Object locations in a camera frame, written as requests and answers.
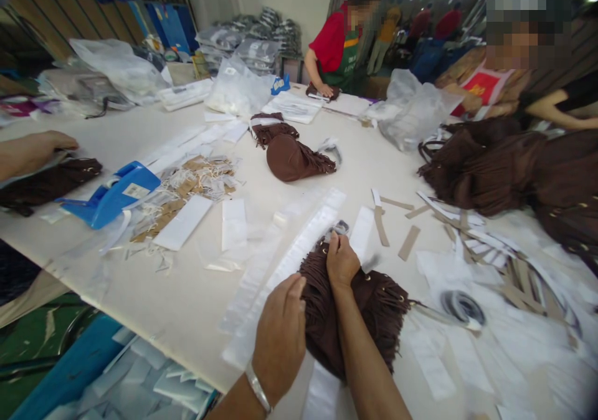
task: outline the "white label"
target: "white label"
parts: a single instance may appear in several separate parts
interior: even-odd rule
[[[126,190],[123,191],[125,196],[132,197],[133,199],[141,199],[147,196],[151,191],[147,188],[139,186],[138,184],[131,183],[129,186],[126,187]]]

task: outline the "silver bracelet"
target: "silver bracelet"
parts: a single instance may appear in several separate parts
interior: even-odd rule
[[[263,392],[262,385],[260,384],[259,379],[254,372],[254,367],[252,365],[251,360],[247,363],[247,368],[245,369],[245,374],[247,375],[247,379],[249,380],[249,385],[254,391],[255,396],[257,397],[260,404],[266,410],[266,415],[272,414],[272,407],[270,403],[268,403],[268,399],[266,398],[266,394]]]

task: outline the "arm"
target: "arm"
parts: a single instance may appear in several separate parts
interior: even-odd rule
[[[407,420],[407,406],[361,317],[351,280],[360,264],[346,236],[333,233],[326,261],[339,318],[347,381],[360,420]]]
[[[568,115],[567,113],[563,113],[556,108],[556,104],[563,102],[568,98],[569,96],[566,91],[556,90],[555,92],[550,93],[548,96],[544,96],[542,99],[535,101],[528,108],[526,108],[525,111],[536,118],[553,122],[565,129],[573,130],[598,128],[598,118],[580,120],[576,117]]]
[[[74,138],[49,130],[0,143],[0,181],[31,174],[52,159],[54,149],[77,149]]]
[[[293,274],[276,286],[257,325],[252,365],[273,408],[291,388],[305,356],[305,282],[305,277]],[[266,410],[243,374],[205,420],[265,418]]]
[[[307,68],[307,74],[310,75],[313,86],[316,87],[317,91],[322,93],[326,97],[332,97],[334,92],[327,84],[322,81],[320,72],[318,71],[318,58],[312,48],[307,50],[305,54],[305,67]]]

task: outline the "red shirt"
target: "red shirt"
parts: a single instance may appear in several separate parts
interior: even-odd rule
[[[351,30],[348,17],[349,7],[344,2],[340,12],[333,13],[324,23],[324,27],[310,44],[316,53],[322,72],[334,72],[341,65],[344,52],[344,38]]]
[[[411,23],[411,30],[409,31],[409,37],[419,38],[422,36],[424,31],[428,28],[430,22],[430,9],[424,9],[415,16],[413,23]]]
[[[434,38],[437,40],[444,40],[459,26],[461,22],[461,11],[448,12],[436,25],[436,32]]]

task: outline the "plastic bag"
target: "plastic bag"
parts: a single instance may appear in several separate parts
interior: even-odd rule
[[[392,72],[386,105],[395,106],[400,112],[393,119],[378,122],[384,137],[403,152],[417,149],[463,100],[462,96],[439,90],[432,84],[421,85],[414,79],[407,70]]]
[[[270,100],[274,75],[255,75],[238,57],[223,59],[206,105],[218,112],[253,115]]]
[[[246,39],[235,50],[235,55],[252,62],[272,64],[278,55],[279,49],[280,43],[278,42]]]
[[[137,57],[128,43],[71,39],[70,45],[81,60],[104,73],[117,90],[137,104],[153,103],[156,92],[168,88],[156,67]]]

